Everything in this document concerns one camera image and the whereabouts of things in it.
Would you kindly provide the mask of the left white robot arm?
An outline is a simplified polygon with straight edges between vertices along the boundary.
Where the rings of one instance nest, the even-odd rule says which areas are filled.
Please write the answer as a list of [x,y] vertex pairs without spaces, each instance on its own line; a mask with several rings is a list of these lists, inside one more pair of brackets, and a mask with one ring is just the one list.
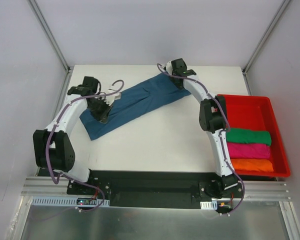
[[86,195],[95,191],[96,183],[89,178],[91,170],[75,152],[70,135],[84,111],[89,111],[99,123],[107,122],[115,100],[121,96],[116,84],[123,85],[124,81],[117,80],[103,91],[98,79],[85,76],[82,84],[69,88],[63,106],[52,122],[33,133],[35,163],[48,170],[55,184],[63,176],[77,182],[79,190]]

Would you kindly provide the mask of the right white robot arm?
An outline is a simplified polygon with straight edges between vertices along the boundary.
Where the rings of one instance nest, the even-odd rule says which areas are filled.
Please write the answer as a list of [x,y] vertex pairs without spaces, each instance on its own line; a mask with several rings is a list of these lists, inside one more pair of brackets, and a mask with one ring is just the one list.
[[200,104],[199,125],[207,133],[211,143],[217,175],[216,180],[204,187],[204,191],[212,198],[227,197],[238,185],[239,179],[226,141],[226,133],[230,130],[226,99],[223,95],[212,94],[200,81],[197,73],[188,69],[182,58],[169,61],[164,69],[177,88],[189,91]]

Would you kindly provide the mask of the blue t shirt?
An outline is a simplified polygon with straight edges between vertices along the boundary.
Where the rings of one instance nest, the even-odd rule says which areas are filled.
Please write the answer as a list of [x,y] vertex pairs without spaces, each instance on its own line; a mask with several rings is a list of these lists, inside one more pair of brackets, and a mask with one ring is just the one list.
[[186,89],[178,89],[168,76],[160,73],[124,90],[121,98],[114,101],[107,123],[98,122],[88,109],[81,114],[80,120],[89,138],[94,141],[147,113],[190,94]]

